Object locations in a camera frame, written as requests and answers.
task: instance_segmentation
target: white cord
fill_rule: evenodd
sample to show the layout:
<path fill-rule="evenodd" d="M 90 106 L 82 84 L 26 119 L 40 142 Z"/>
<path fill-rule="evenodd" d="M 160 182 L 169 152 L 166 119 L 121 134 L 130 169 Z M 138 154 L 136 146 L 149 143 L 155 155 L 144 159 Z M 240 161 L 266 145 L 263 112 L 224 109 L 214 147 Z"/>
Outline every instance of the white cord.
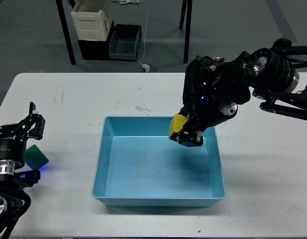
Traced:
<path fill-rule="evenodd" d="M 148 20 L 148 2 L 146 3 L 146 26 L 145 26 L 145 36 L 144 36 L 144 54 L 143 57 L 141 58 L 141 60 L 139 61 L 139 63 L 144 66 L 141 61 L 143 60 L 144 56 L 145 56 L 145 52 L 146 52 L 146 32 L 147 32 L 147 20 Z"/>
<path fill-rule="evenodd" d="M 139 4 L 141 2 L 145 2 L 147 0 L 110 0 L 111 2 L 118 2 L 120 5 L 126 4 Z"/>

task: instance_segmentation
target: white storage bin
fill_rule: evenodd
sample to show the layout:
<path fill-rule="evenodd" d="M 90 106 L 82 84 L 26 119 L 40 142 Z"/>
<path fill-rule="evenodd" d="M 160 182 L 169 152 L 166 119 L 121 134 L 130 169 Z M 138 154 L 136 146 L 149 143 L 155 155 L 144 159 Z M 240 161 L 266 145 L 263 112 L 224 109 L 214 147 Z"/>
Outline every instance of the white storage bin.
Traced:
<path fill-rule="evenodd" d="M 79 40 L 107 40 L 113 22 L 110 0 L 78 0 L 71 15 Z"/>

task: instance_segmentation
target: white table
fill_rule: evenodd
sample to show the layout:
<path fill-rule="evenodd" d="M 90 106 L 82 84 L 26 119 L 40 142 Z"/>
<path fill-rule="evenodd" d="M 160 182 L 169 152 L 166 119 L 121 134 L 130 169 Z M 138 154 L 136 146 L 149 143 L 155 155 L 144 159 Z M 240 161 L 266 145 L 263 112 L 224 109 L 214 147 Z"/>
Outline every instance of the white table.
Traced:
<path fill-rule="evenodd" d="M 307 237 L 307 121 L 260 110 L 253 98 L 217 126 L 227 197 L 211 208 L 106 208 L 91 196 L 105 116 L 172 116 L 184 73 L 18 75 L 0 125 L 46 119 L 50 162 L 13 237 Z M 301 74 L 302 88 L 307 74 Z"/>

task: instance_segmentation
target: yellow sponge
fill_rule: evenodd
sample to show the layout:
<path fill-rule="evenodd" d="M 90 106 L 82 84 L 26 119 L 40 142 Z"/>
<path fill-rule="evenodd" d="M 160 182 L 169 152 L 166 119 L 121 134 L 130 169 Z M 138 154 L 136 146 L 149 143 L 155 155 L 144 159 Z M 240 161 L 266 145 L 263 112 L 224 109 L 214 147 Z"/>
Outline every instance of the yellow sponge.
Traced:
<path fill-rule="evenodd" d="M 189 117 L 180 114 L 175 114 L 170 123 L 169 138 L 175 133 L 178 133 L 183 125 L 188 121 Z"/>

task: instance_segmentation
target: blue plastic bin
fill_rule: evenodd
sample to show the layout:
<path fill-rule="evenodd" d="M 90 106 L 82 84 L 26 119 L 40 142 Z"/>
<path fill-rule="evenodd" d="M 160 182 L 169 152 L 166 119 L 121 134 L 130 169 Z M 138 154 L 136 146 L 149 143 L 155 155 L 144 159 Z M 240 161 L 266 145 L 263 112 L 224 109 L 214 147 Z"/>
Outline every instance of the blue plastic bin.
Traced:
<path fill-rule="evenodd" d="M 225 197 L 215 129 L 204 145 L 168 139 L 172 117 L 107 117 L 93 197 L 106 206 L 210 207 Z"/>

